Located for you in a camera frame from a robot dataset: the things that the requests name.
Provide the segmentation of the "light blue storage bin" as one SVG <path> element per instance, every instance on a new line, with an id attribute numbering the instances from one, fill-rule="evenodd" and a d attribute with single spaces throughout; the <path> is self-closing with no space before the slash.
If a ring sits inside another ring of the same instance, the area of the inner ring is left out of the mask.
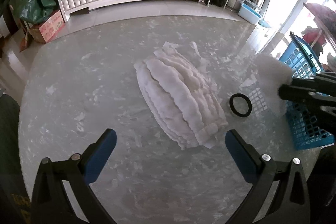
<path id="1" fill-rule="evenodd" d="M 243 0 L 238 11 L 238 16 L 250 24 L 256 25 L 264 18 L 264 11 L 250 0 Z"/>

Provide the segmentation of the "green shopping bag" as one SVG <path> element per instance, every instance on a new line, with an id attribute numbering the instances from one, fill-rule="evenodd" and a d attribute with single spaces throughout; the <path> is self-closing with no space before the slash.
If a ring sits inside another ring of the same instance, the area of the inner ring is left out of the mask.
<path id="1" fill-rule="evenodd" d="M 56 9 L 54 0 L 17 0 L 14 16 L 30 24 L 43 23 Z"/>

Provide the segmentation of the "blue plastic laundry basket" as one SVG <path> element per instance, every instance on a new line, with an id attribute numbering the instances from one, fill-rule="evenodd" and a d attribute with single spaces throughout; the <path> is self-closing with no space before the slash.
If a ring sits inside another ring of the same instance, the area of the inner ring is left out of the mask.
<path id="1" fill-rule="evenodd" d="M 335 73 L 325 72 L 310 45 L 290 33 L 280 61 L 293 71 L 278 90 L 287 102 L 286 118 L 297 150 L 335 143 Z"/>

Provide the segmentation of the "pink cardboard box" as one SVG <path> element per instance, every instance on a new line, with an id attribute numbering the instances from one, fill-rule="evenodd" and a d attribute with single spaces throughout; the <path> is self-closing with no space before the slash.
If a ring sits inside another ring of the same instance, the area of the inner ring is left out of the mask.
<path id="1" fill-rule="evenodd" d="M 64 26 L 62 14 L 60 10 L 56 10 L 45 22 L 33 25 L 29 33 L 37 43 L 45 44 L 50 42 Z"/>

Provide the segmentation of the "white towel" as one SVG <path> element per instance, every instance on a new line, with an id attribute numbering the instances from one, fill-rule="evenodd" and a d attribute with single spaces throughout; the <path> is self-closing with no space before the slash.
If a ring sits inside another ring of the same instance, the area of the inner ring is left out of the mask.
<path id="1" fill-rule="evenodd" d="M 268 55 L 258 55 L 254 60 L 257 69 L 257 81 L 266 105 L 280 117 L 286 113 L 286 100 L 278 95 L 282 85 L 290 85 L 293 71 L 281 61 Z"/>

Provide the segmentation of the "white ruffled cloth bundle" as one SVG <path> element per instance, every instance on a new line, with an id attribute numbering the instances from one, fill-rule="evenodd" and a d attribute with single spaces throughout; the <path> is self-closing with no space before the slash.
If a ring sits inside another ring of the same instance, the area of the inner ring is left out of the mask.
<path id="1" fill-rule="evenodd" d="M 211 149 L 228 123 L 206 76 L 206 61 L 194 42 L 190 46 L 198 65 L 179 52 L 179 44 L 165 42 L 134 68 L 142 96 L 163 132 L 181 149 Z"/>

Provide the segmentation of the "clothes drying rack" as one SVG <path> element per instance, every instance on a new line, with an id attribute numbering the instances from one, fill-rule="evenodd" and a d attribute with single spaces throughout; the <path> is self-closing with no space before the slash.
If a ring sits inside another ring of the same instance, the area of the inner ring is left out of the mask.
<path id="1" fill-rule="evenodd" d="M 302 38 L 309 44 L 318 58 L 323 54 L 324 46 L 329 43 L 335 52 L 335 11 L 317 3 L 303 3 L 303 6 L 314 16 L 316 28 L 307 27 Z"/>

